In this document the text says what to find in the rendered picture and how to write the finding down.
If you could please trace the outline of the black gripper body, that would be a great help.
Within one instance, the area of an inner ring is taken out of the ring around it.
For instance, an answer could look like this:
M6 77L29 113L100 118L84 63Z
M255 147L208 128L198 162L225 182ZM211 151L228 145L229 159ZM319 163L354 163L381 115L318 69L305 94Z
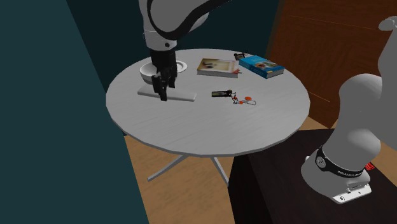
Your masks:
M175 78L178 77L178 69L176 66L176 52L174 49L166 51L150 50L151 61L156 67L157 72L169 69Z

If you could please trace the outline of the flat white rectangular slab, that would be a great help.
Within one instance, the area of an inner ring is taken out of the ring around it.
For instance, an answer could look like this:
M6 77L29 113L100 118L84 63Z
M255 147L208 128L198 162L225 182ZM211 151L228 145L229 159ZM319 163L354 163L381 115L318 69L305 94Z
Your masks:
M158 93L154 92L152 85L144 85L138 91L138 95L144 95L148 97L160 98ZM168 88L167 89L167 99L175 101L190 101L193 102L196 99L197 94L187 90L181 90L178 88Z

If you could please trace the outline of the white bowl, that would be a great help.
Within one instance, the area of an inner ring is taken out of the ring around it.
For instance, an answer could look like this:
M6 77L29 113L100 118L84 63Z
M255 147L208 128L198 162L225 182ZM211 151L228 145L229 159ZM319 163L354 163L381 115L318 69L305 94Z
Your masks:
M141 66L139 72L144 82L151 85L152 84L151 77L157 74L157 68L153 65L152 62L149 62Z

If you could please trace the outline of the beige book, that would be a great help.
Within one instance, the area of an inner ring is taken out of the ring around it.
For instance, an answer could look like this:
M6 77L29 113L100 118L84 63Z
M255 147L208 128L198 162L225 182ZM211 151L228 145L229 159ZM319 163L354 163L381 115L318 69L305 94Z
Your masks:
M206 76L219 76L238 78L239 61L223 59L202 59L197 74Z

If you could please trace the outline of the round white table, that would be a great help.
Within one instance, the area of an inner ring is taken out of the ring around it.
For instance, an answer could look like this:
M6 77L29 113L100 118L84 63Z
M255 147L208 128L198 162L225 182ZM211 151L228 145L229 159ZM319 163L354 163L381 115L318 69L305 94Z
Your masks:
M310 99L301 81L289 71L265 79L241 68L238 78L197 74L204 58L233 59L233 51L189 49L176 53L187 69L178 74L176 88L197 94L193 102L161 101L138 95L144 86L139 72L143 61L118 74L106 93L112 120L139 142L173 153L176 161L188 157L235 157L263 151L285 141L309 114ZM212 97L213 91L232 90L239 99L256 105L234 104L231 97Z

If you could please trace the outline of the blue book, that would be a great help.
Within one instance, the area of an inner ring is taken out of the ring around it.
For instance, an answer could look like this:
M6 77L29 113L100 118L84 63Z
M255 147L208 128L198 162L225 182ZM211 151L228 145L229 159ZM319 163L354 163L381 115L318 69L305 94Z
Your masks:
M284 67L257 55L239 59L239 65L263 78L272 78L284 73Z

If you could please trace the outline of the dark robot stand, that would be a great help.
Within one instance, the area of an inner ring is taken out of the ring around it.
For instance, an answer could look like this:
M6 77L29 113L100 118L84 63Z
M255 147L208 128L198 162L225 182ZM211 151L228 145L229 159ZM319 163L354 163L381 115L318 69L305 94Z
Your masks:
M338 205L303 180L304 158L333 129L299 130L285 142L233 160L228 193L235 224L397 224L397 186L377 167L371 194Z

